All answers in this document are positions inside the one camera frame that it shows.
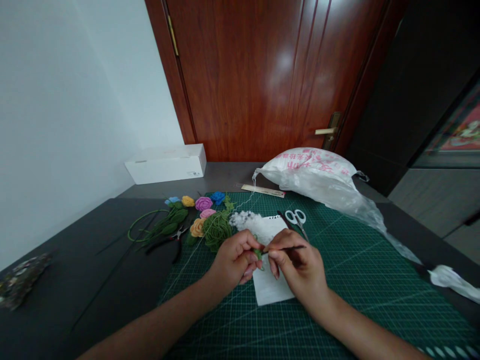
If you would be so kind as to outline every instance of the crochet flower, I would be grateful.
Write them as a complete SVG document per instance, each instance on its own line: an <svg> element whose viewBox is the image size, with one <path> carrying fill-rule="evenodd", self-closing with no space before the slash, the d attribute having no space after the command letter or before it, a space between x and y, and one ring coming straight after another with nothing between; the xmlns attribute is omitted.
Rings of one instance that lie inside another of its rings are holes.
<svg viewBox="0 0 480 360"><path fill-rule="evenodd" d="M201 196L195 201L195 209L199 211L207 210L210 209L213 204L209 197Z"/></svg>
<svg viewBox="0 0 480 360"><path fill-rule="evenodd" d="M184 196L181 198L181 203L186 208L191 208L195 206L195 200L193 200L190 196Z"/></svg>
<svg viewBox="0 0 480 360"><path fill-rule="evenodd" d="M206 219L208 218L209 216L215 214L217 211L216 210L213 210L213 209L206 209L206 210L203 210L201 213L200 213L200 217L202 219Z"/></svg>
<svg viewBox="0 0 480 360"><path fill-rule="evenodd" d="M204 235L204 222L207 220L206 218L203 219L195 219L193 225L190 226L190 234L194 238L201 238Z"/></svg>
<svg viewBox="0 0 480 360"><path fill-rule="evenodd" d="M165 200L165 204L170 205L170 203L177 203L179 202L180 199L176 196L169 197L167 200Z"/></svg>
<svg viewBox="0 0 480 360"><path fill-rule="evenodd" d="M215 205L220 205L225 199L225 193L220 191L215 191L210 199L215 202Z"/></svg>

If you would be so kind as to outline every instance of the dark gray table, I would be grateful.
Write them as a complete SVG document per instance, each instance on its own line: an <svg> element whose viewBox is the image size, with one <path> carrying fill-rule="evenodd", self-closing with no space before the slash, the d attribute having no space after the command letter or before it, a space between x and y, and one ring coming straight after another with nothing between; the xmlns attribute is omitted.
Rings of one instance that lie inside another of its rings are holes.
<svg viewBox="0 0 480 360"><path fill-rule="evenodd" d="M129 251L131 242L126 231L130 224L144 213L166 208L165 197L242 191L241 184L251 184L254 169L261 165L209 163L203 178L133 186L24 256L19 261L43 252L53 252L54 258L21 307L14 312L0 311L1 358L73 359L153 309L172 266L175 245L150 256ZM475 263L376 191L361 181L355 183L361 193L377 203L389 231L422 261L452 266L467 281L480 286ZM278 188L261 175L257 185ZM480 327L479 305L449 289L439 291Z"/></svg>

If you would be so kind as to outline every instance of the fingernail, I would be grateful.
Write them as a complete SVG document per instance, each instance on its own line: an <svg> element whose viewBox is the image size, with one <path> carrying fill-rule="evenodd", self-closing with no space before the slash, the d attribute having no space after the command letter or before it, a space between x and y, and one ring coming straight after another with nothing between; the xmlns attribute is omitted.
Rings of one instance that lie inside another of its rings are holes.
<svg viewBox="0 0 480 360"><path fill-rule="evenodd" d="M279 252L278 251L269 251L268 256L271 257L272 259L278 259Z"/></svg>

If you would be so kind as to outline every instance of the pliers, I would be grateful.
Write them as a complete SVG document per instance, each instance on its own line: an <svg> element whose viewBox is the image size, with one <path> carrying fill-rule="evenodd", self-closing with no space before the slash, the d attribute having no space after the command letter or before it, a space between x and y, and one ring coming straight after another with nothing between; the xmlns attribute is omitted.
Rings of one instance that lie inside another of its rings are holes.
<svg viewBox="0 0 480 360"><path fill-rule="evenodd" d="M175 255L175 258L173 259L173 262L172 264L175 264L179 259L180 259L180 254L182 253L182 242L180 241L180 237L182 236L182 234L184 232L186 232L188 230L188 227L183 229L183 226L180 226L180 228L178 229L178 231L176 232L175 235L173 236L170 236L162 241L159 241L157 243L154 243L152 246L150 246L146 251L145 251L145 254L146 255L150 255L150 253L155 250L156 248L159 248L161 247L162 245L165 245L167 243L170 243L170 242L177 242L177 250L176 250L176 255Z"/></svg>

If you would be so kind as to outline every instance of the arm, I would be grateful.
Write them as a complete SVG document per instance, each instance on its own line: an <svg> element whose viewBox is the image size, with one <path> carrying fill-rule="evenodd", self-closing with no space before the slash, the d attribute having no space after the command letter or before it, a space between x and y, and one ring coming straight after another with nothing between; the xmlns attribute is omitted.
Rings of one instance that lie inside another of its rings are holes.
<svg viewBox="0 0 480 360"><path fill-rule="evenodd" d="M281 249L303 245L305 248ZM320 252L296 232L282 230L265 248L274 276L279 268L296 298L316 323L341 341L360 359L428 359L361 314L329 289Z"/></svg>
<svg viewBox="0 0 480 360"><path fill-rule="evenodd" d="M199 281L98 343L79 360L160 359L195 322L262 267L251 248L261 245L248 230L225 240Z"/></svg>

